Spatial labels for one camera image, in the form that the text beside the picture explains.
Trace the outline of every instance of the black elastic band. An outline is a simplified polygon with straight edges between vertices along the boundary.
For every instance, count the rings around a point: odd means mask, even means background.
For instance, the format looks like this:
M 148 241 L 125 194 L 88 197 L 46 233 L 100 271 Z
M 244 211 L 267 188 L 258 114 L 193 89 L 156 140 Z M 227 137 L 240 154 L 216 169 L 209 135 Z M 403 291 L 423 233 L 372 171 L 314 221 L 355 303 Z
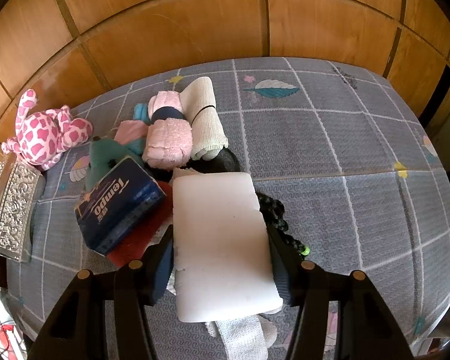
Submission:
M 195 117 L 193 118 L 192 123 L 190 123 L 190 125 L 193 124 L 193 122 L 195 121 L 195 119 L 197 118 L 197 116 L 198 116 L 198 114 L 199 114 L 200 112 L 202 112 L 204 109 L 207 109 L 207 108 L 210 108 L 210 107 L 215 108 L 214 105 L 205 105 L 205 107 L 203 107 L 202 109 L 200 109 L 200 110 L 197 112 L 197 115 L 195 115 Z
M 185 119 L 183 113 L 174 107 L 160 107 L 151 116 L 151 123 L 155 123 L 157 120 L 172 119 Z

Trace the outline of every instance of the teal leaf pattern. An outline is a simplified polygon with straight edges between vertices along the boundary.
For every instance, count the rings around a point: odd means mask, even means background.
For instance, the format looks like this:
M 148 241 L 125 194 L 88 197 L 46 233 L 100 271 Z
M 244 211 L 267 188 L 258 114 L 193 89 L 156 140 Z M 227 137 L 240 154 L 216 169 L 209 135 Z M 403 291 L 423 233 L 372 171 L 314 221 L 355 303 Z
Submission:
M 282 98 L 293 95 L 299 91 L 296 86 L 287 84 L 285 82 L 279 81 L 277 79 L 265 79 L 260 81 L 254 88 L 244 89 L 245 92 L 257 92 L 263 97 L 268 97 L 269 99 Z

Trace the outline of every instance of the gray fabric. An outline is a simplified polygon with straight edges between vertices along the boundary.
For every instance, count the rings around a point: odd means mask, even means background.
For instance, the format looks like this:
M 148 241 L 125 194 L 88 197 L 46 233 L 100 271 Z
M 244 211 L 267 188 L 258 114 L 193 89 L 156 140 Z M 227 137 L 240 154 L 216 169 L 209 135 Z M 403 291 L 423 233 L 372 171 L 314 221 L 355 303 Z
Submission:
M 183 79 L 169 83 L 176 75 Z M 135 104 L 159 90 L 181 91 L 202 75 L 214 84 L 230 149 L 255 187 L 283 202 L 290 233 L 310 245 L 309 258 L 342 274 L 364 269 L 408 342 L 419 338 L 449 302 L 450 185 L 424 145 L 423 128 L 389 82 L 328 61 L 247 58 L 141 79 L 73 112 L 93 123 L 95 135 L 113 137 Z M 245 91 L 261 80 L 299 90 L 282 98 Z M 84 246 L 73 215 L 84 180 L 72 183 L 70 172 L 87 154 L 87 144 L 70 150 L 46 173 L 31 224 L 33 258 L 7 264 L 11 308 L 35 331 L 80 268 L 115 269 Z M 411 169 L 407 178 L 394 171 L 397 161 Z M 178 321 L 172 295 L 146 309 L 159 358 L 226 358 L 221 340 L 210 337 L 204 324 Z M 278 328 L 271 359 L 284 358 L 296 313 L 285 306 L 267 316 Z M 418 320 L 424 324 L 416 329 Z M 116 359 L 110 313 L 107 327 Z

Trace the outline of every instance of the silver decorative box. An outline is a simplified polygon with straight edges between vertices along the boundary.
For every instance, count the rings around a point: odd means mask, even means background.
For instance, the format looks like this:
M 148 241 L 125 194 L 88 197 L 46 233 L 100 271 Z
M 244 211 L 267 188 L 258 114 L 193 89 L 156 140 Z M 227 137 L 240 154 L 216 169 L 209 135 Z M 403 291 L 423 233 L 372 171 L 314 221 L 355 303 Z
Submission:
M 28 262 L 32 255 L 30 219 L 45 178 L 13 153 L 0 161 L 0 255 Z

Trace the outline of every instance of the white block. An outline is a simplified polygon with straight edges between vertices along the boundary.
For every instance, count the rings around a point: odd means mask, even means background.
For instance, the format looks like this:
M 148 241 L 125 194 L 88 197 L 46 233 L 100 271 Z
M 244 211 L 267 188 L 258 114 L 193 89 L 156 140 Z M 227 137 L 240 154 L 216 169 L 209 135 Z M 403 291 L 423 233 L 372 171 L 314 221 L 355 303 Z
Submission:
M 173 224 L 180 321 L 222 321 L 282 306 L 249 174 L 177 178 Z

